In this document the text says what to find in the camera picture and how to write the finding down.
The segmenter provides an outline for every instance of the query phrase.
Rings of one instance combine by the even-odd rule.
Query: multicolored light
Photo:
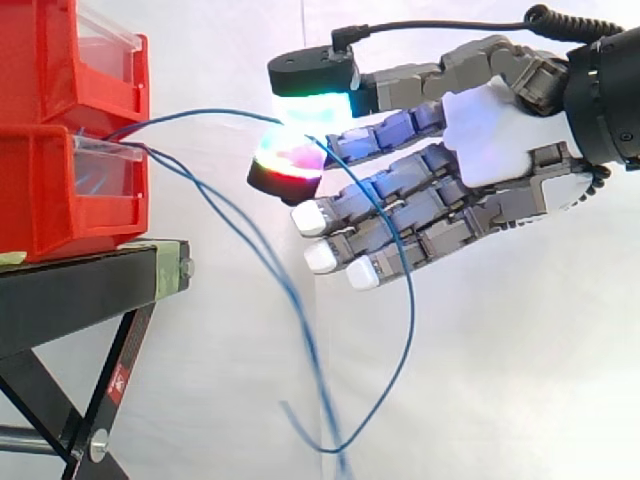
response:
[[[324,169],[326,153],[305,135],[326,142],[327,134],[351,128],[353,117],[348,94],[275,98],[276,115],[285,127],[274,127],[267,131],[254,160],[282,175],[319,178]]]

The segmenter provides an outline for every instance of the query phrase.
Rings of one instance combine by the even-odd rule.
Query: white wall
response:
[[[227,106],[269,112],[265,64],[303,45],[298,0],[94,0],[151,40],[153,114]],[[406,18],[513,21],[517,2],[306,0],[307,43],[332,27]],[[622,0],[554,7],[640,23]],[[363,70],[436,60],[473,33],[404,32],[357,47]],[[563,51],[567,46],[513,35]],[[355,294],[342,275],[314,284],[287,209],[244,184],[264,127],[196,118],[139,138],[229,193],[269,234],[310,310],[344,430],[384,386],[406,335],[404,284]],[[319,479],[293,434],[289,399],[317,432],[297,322],[250,252],[189,184],[154,168],[152,234],[189,239],[192,288],[159,306],[116,423],[113,451],[133,479]],[[323,186],[343,182],[340,174]],[[350,451],[356,478],[637,479],[640,462],[639,180],[616,172],[558,218],[484,240],[416,274],[418,330],[407,371]],[[456,301],[447,300],[454,296]],[[113,322],[40,350],[84,407]],[[0,422],[15,418],[0,405]],[[0,455],[0,478],[57,478],[49,459]],[[330,462],[325,477],[333,476]]]

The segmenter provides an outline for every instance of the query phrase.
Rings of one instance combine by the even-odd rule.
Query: metal rod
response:
[[[0,452],[57,456],[55,450],[32,428],[0,425]]]

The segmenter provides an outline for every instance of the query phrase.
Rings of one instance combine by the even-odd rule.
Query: black metal table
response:
[[[0,452],[58,456],[66,464],[63,480],[128,479],[108,452],[109,434],[156,302],[186,290],[192,274],[189,244],[175,240],[0,267],[0,390],[33,426],[0,426]],[[120,327],[81,415],[33,348],[118,315]]]

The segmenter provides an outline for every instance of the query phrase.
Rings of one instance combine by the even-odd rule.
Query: stacked red bins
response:
[[[76,0],[0,2],[0,263],[103,252],[148,225],[147,42]]]

